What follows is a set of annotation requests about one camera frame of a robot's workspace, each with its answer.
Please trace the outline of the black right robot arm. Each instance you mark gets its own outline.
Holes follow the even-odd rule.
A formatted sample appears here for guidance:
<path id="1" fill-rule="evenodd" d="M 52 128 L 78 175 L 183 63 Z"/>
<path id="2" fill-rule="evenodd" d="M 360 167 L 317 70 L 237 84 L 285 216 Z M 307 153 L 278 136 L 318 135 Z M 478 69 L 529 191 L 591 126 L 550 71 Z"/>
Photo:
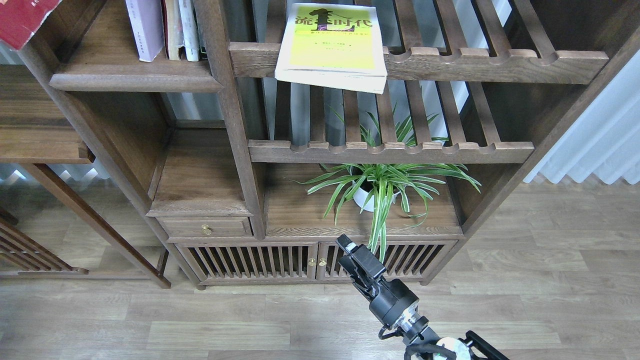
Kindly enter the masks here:
<path id="1" fill-rule="evenodd" d="M 352 278 L 356 289 L 369 302 L 369 310 L 382 323 L 381 340 L 402 337 L 406 350 L 403 358 L 423 360 L 479 360 L 475 347 L 485 360 L 507 357 L 469 330 L 466 337 L 441 337 L 429 326 L 429 320 L 418 313 L 419 297 L 400 279 L 384 278 L 386 267 L 364 244 L 355 244 L 345 234 L 336 239 L 345 255 L 339 262 Z"/>

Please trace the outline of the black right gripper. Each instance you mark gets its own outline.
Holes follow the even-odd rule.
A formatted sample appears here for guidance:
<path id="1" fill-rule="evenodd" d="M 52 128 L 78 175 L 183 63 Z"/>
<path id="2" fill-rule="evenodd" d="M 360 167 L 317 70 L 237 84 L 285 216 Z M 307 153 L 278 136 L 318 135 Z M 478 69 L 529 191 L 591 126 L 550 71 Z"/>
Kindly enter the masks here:
<path id="1" fill-rule="evenodd" d="M 419 319 L 418 296 L 402 280 L 386 280 L 386 267 L 367 248 L 356 244 L 345 234 L 336 239 L 344 256 L 339 264 L 350 275 L 352 284 L 369 302 L 369 310 L 387 330 L 408 331 Z"/>

